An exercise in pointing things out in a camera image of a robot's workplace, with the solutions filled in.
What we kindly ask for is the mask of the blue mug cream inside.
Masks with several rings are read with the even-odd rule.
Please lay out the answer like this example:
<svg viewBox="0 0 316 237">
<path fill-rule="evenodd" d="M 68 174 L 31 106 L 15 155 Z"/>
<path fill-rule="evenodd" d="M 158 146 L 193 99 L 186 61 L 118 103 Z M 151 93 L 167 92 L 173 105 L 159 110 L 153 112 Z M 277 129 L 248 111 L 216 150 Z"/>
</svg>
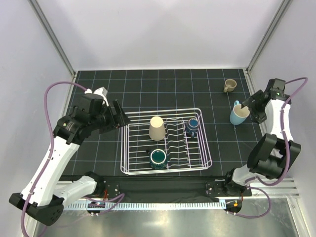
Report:
<svg viewBox="0 0 316 237">
<path fill-rule="evenodd" d="M 233 125 L 242 124 L 250 115 L 250 110 L 247 106 L 242 107 L 242 104 L 236 100 L 230 114 L 230 123 Z"/>
</svg>

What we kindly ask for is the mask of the beige paper cup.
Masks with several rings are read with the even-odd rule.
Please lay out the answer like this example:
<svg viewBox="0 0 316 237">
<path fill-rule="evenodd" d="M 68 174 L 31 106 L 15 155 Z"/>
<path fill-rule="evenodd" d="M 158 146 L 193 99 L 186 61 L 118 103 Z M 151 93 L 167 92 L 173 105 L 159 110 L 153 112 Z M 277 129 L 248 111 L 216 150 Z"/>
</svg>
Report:
<svg viewBox="0 0 316 237">
<path fill-rule="evenodd" d="M 162 140 L 166 135 L 163 119 L 154 116 L 150 120 L 149 137 L 154 141 Z"/>
</svg>

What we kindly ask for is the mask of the dark green mug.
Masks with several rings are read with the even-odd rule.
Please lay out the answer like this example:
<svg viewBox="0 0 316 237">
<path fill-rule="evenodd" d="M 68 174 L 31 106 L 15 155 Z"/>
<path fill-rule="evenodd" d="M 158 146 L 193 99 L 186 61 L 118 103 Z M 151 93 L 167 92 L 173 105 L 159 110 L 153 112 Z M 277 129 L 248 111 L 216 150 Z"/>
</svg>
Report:
<svg viewBox="0 0 316 237">
<path fill-rule="evenodd" d="M 162 149 L 146 150 L 152 169 L 160 170 L 167 167 L 168 155 Z"/>
</svg>

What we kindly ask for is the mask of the small speckled blue cup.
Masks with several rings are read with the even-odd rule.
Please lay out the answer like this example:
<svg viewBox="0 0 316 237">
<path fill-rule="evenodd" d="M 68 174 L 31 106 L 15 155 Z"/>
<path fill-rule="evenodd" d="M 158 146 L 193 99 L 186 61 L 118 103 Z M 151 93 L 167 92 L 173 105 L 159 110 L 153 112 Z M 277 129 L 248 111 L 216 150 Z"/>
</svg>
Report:
<svg viewBox="0 0 316 237">
<path fill-rule="evenodd" d="M 187 121 L 185 132 L 191 138 L 195 138 L 199 129 L 199 121 L 196 118 L 191 118 Z"/>
</svg>

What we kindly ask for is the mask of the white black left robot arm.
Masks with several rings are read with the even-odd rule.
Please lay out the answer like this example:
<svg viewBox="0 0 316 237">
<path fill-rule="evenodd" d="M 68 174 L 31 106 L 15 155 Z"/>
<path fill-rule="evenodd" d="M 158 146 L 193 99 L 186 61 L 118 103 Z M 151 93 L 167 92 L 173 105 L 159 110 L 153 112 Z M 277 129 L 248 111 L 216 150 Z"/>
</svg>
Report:
<svg viewBox="0 0 316 237">
<path fill-rule="evenodd" d="M 89 171 L 64 188 L 56 185 L 69 160 L 91 133 L 106 133 L 130 123 L 118 100 L 113 106 L 104 97 L 94 93 L 82 95 L 72 112 L 60 118 L 53 130 L 50 146 L 35 175 L 20 193 L 13 193 L 9 203 L 24 210 L 40 223 L 51 226 L 61 216 L 65 207 L 88 195 L 99 198 L 106 186 L 104 179 Z"/>
</svg>

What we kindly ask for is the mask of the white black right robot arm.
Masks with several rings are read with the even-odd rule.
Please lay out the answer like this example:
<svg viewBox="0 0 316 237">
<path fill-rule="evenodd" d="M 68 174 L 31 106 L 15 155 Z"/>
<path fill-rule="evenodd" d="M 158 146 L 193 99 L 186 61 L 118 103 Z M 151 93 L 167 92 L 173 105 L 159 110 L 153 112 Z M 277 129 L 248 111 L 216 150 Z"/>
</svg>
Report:
<svg viewBox="0 0 316 237">
<path fill-rule="evenodd" d="M 280 183 L 301 151 L 293 141 L 289 126 L 292 95 L 285 94 L 287 82 L 270 79 L 264 91 L 258 90 L 245 101 L 235 101 L 236 109 L 251 116 L 252 121 L 267 124 L 267 131 L 251 151 L 247 164 L 225 175 L 223 192 L 228 196 L 242 194 L 257 179 L 265 186 Z"/>
</svg>

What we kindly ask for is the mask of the small beige mug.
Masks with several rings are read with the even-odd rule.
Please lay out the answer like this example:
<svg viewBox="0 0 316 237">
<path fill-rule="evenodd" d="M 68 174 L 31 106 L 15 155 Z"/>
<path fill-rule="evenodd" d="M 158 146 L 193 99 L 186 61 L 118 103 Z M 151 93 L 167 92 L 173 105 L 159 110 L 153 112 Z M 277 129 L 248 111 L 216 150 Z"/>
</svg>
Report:
<svg viewBox="0 0 316 237">
<path fill-rule="evenodd" d="M 223 92 L 225 92 L 225 93 L 232 92 L 232 91 L 234 91 L 236 86 L 237 86 L 237 82 L 234 79 L 227 79 L 227 80 L 225 80 Z"/>
</svg>

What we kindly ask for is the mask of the black grid mat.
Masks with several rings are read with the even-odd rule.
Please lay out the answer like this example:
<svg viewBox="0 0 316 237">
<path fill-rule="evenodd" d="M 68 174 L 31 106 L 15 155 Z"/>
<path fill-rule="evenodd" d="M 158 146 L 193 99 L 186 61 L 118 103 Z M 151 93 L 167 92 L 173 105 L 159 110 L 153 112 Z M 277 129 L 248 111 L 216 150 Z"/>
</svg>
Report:
<svg viewBox="0 0 316 237">
<path fill-rule="evenodd" d="M 225 93 L 227 79 L 237 86 Z M 251 94 L 242 69 L 80 71 L 75 81 L 93 90 L 105 87 L 108 100 L 118 99 L 125 112 L 199 108 L 213 164 L 193 176 L 225 175 L 246 165 L 262 137 L 250 119 L 238 126 L 229 121 L 234 101 Z"/>
</svg>

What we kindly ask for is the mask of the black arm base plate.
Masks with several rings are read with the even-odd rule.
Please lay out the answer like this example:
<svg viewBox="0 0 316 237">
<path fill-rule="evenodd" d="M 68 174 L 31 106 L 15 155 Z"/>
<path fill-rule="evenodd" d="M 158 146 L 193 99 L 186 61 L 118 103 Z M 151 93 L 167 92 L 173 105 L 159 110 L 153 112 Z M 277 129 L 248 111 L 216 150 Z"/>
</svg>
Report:
<svg viewBox="0 0 316 237">
<path fill-rule="evenodd" d="M 112 198 L 114 189 L 128 202 L 201 201 L 216 197 L 251 196 L 251 191 L 224 176 L 102 176 Z"/>
</svg>

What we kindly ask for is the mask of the aluminium frame post right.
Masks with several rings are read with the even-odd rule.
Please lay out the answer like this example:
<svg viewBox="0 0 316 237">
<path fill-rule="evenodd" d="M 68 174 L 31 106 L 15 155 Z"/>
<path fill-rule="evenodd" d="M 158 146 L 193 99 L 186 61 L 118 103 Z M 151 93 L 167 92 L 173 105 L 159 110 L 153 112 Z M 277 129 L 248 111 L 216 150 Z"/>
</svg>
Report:
<svg viewBox="0 0 316 237">
<path fill-rule="evenodd" d="M 248 66 L 246 67 L 246 71 L 248 74 L 252 71 L 255 64 L 257 63 L 258 59 L 260 58 L 261 54 L 263 53 L 264 49 L 266 48 L 267 44 L 269 43 L 270 39 L 272 38 L 274 32 L 276 31 L 278 25 L 280 24 L 282 18 L 288 11 L 289 7 L 291 6 L 293 0 L 282 0 L 276 13 L 274 14 L 266 32 L 264 33 L 257 49 L 255 50 Z"/>
</svg>

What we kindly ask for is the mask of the aluminium frame post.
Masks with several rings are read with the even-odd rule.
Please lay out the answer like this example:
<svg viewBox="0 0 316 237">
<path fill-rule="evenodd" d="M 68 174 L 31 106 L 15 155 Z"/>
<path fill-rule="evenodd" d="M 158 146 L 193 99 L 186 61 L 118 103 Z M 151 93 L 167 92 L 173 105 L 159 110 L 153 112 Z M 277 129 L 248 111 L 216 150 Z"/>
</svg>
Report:
<svg viewBox="0 0 316 237">
<path fill-rule="evenodd" d="M 246 71 L 248 74 L 252 71 L 255 64 L 257 63 L 258 59 L 260 58 L 261 54 L 263 53 L 264 49 L 266 48 L 267 44 L 269 43 L 270 39 L 272 38 L 274 32 L 276 31 L 278 25 L 280 24 L 282 18 L 288 11 L 289 7 L 291 6 L 293 0 L 282 0 L 276 13 L 274 14 L 266 32 L 264 33 L 257 49 L 255 50 L 248 66 L 246 67 Z"/>
<path fill-rule="evenodd" d="M 70 75 L 72 77 L 75 76 L 76 71 L 74 70 L 73 66 L 71 65 L 65 51 L 63 50 L 57 36 L 54 33 L 53 28 L 51 27 L 48 19 L 46 18 L 45 13 L 43 12 L 40 4 L 38 3 L 37 0 L 28 0 L 28 3 L 30 4 L 30 6 L 32 7 L 35 15 L 37 16 L 38 20 L 40 21 L 42 27 L 44 28 L 47 36 L 49 37 L 52 45 L 54 46 L 54 48 L 56 49 L 59 57 L 61 58 L 62 62 L 64 63 L 65 67 L 67 68 L 67 70 L 69 71 Z"/>
</svg>

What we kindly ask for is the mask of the aluminium frame post left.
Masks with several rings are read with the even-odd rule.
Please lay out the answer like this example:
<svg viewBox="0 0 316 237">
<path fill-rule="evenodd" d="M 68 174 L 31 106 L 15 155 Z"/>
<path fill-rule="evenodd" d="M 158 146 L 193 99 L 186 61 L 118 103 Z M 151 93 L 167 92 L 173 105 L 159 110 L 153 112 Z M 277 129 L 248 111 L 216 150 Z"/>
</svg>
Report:
<svg viewBox="0 0 316 237">
<path fill-rule="evenodd" d="M 30 6 L 32 7 L 35 15 L 37 16 L 38 20 L 40 21 L 42 27 L 44 28 L 47 36 L 49 37 L 52 45 L 54 46 L 54 48 L 56 49 L 59 57 L 61 58 L 62 62 L 64 63 L 65 67 L 67 68 L 67 70 L 69 71 L 70 75 L 72 77 L 75 76 L 76 71 L 74 70 L 73 66 L 71 65 L 65 51 L 63 50 L 57 36 L 54 33 L 53 28 L 51 27 L 48 19 L 46 18 L 45 13 L 43 12 L 40 4 L 38 3 L 37 0 L 28 0 L 28 3 L 30 4 Z"/>
</svg>

